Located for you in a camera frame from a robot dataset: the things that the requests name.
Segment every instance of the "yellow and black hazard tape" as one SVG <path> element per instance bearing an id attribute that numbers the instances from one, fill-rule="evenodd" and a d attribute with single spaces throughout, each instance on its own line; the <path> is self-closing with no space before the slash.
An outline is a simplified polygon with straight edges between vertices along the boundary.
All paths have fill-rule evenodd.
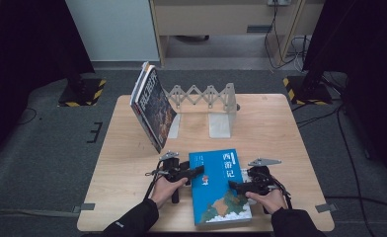
<path id="1" fill-rule="evenodd" d="M 86 102 L 69 101 L 69 102 L 59 103 L 58 105 L 60 107 L 94 106 L 94 105 L 96 105 L 99 98 L 101 97 L 102 91 L 104 90 L 106 83 L 107 83 L 107 80 L 105 80 L 105 79 L 100 80 L 98 88 L 97 88 L 95 94 L 93 95 L 93 99 L 91 101 L 86 101 Z"/>
<path id="2" fill-rule="evenodd" d="M 289 83 L 288 78 L 283 78 L 283 85 L 285 86 L 286 92 L 288 93 L 289 100 L 293 105 L 329 105 L 331 101 L 324 101 L 324 100 L 299 100 L 295 97 L 294 90 L 291 87 L 291 84 Z"/>

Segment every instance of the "white wall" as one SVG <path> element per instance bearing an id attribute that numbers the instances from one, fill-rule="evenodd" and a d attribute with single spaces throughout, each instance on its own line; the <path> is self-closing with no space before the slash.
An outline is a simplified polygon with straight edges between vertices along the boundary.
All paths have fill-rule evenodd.
<path id="1" fill-rule="evenodd" d="M 92 61 L 159 61 L 148 0 L 66 0 Z"/>

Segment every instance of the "book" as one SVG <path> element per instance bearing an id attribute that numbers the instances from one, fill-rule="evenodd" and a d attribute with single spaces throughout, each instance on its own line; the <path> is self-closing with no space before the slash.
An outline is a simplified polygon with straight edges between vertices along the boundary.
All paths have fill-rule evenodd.
<path id="1" fill-rule="evenodd" d="M 149 62 L 144 62 L 141 66 L 141 72 L 138 76 L 138 79 L 135 82 L 134 89 L 132 90 L 131 97 L 129 99 L 129 105 L 131 106 L 132 110 L 135 113 L 135 116 L 137 117 L 139 123 L 141 124 L 141 127 L 147 134 L 148 138 L 150 139 L 151 144 L 154 146 L 154 148 L 157 150 L 157 152 L 160 153 L 161 148 L 159 144 L 156 141 L 156 138 L 153 135 L 153 132 L 150 130 L 147 121 L 145 118 L 142 116 L 140 108 L 135 104 L 135 97 L 137 92 L 139 91 L 141 81 L 144 79 L 144 76 L 147 74 L 148 67 L 150 66 Z"/>
<path id="2" fill-rule="evenodd" d="M 151 143 L 160 153 L 175 119 L 154 65 L 144 63 L 131 94 L 130 105 Z"/>
<path id="3" fill-rule="evenodd" d="M 228 181 L 243 183 L 236 149 L 191 152 L 190 167 L 203 165 L 204 173 L 192 179 L 194 225 L 249 221 L 248 199 L 236 194 Z"/>

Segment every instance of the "electrical outlet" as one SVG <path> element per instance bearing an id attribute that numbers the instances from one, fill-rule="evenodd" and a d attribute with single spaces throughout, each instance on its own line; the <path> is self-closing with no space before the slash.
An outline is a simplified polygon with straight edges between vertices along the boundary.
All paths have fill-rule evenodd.
<path id="1" fill-rule="evenodd" d="M 274 6 L 275 2 L 277 6 L 291 5 L 291 0 L 268 0 L 268 6 Z"/>

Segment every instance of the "human arm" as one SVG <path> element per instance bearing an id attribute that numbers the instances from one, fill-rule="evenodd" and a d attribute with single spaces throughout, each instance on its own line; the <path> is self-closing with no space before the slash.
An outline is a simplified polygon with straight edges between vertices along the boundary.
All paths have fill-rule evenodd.
<path id="1" fill-rule="evenodd" d="M 271 224 L 276 237 L 326 236 L 317 229 L 307 211 L 286 209 L 285 199 L 280 190 L 273 190 L 266 196 L 247 192 L 246 197 L 262 204 L 271 214 Z"/>
<path id="2" fill-rule="evenodd" d="M 151 198 L 145 199 L 123 217 L 111 223 L 103 232 L 104 237 L 143 236 L 159 218 L 159 209 L 172 196 L 173 192 L 187 182 L 187 178 L 170 183 L 159 178 Z"/>

